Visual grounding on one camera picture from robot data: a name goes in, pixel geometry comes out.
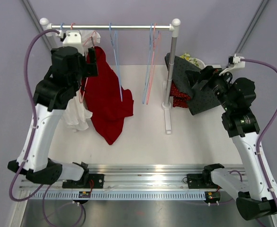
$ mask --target clothes rack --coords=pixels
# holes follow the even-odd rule
[[[47,29],[57,29],[57,30],[109,30],[109,25],[53,25],[49,23],[49,20],[46,18],[40,19],[40,24],[43,26],[44,30]],[[173,75],[173,67],[174,67],[174,58],[175,58],[175,51],[176,51],[176,43],[177,37],[179,35],[179,26],[180,20],[174,19],[172,23],[169,25],[156,25],[155,27],[152,25],[112,25],[111,30],[150,30],[154,29],[159,31],[170,31],[172,32],[172,39],[171,39],[171,50],[170,50],[170,61],[168,67],[168,77],[167,81],[162,83],[163,88],[163,102],[161,104],[162,109],[164,111],[164,121],[165,121],[165,131],[166,134],[172,133],[172,125],[171,125],[171,116],[170,110],[172,108],[172,104],[170,102],[170,91],[172,85],[172,75]],[[49,38],[54,39],[52,33],[46,34]]]

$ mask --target blue hanger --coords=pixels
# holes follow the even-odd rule
[[[118,57],[118,35],[117,35],[117,31],[115,31],[114,37],[112,38],[111,23],[109,25],[109,31],[110,31],[111,44],[112,44],[113,51],[114,51],[115,64],[116,64],[116,69],[117,69],[120,99],[121,99],[121,101],[123,101],[123,93],[121,90],[121,79],[120,79],[120,69],[119,69],[119,57]]]
[[[145,77],[145,80],[144,80],[143,104],[146,101],[147,91],[148,91],[148,87],[149,87],[149,80],[150,80],[150,60],[151,60],[151,49],[152,49],[152,26],[153,26],[153,23],[150,26],[149,57],[148,57],[146,77]]]

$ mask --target metal floor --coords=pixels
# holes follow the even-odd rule
[[[46,214],[68,201],[45,201]],[[220,206],[203,205],[196,201],[88,201],[84,204],[86,219],[82,227],[259,227],[257,221],[245,221],[235,202]],[[70,227],[80,215],[76,205],[69,205],[49,220],[58,227]],[[268,218],[261,221],[272,226]],[[42,201],[30,200],[23,216],[22,227],[47,227],[43,219]]]

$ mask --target dark gray fabric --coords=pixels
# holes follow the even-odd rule
[[[167,68],[169,67],[169,59],[170,53],[165,57]],[[187,101],[191,114],[196,115],[219,106],[219,102],[211,89],[207,87],[203,91],[200,91],[200,88],[203,87],[206,81],[202,81],[194,89],[191,88],[189,79],[192,79],[193,74],[196,75],[196,73],[190,74],[188,70],[199,72],[201,69],[187,60],[175,56],[172,80],[180,92],[186,93],[192,98],[190,101]]]

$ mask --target gray wall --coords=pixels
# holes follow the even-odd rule
[[[245,58],[266,61],[277,67],[277,0],[272,0],[242,51]],[[261,129],[277,108],[277,74],[264,66],[246,63],[237,76],[255,81],[257,98],[252,105]],[[268,163],[277,182],[277,118],[263,139]]]
[[[177,54],[189,52],[205,63],[226,64],[261,0],[30,0],[37,16],[61,24],[169,24],[178,17],[181,30]],[[146,64],[148,31],[120,31],[120,64]],[[109,64],[115,64],[109,32],[101,31],[101,47]],[[164,32],[159,54],[170,52],[169,32]]]
[[[7,163],[18,157],[32,114],[23,79],[23,61],[36,34],[19,0],[0,0],[0,227],[9,220],[13,204],[8,196],[13,173],[7,169]],[[50,63],[50,54],[39,41],[33,48],[28,70],[33,87]]]

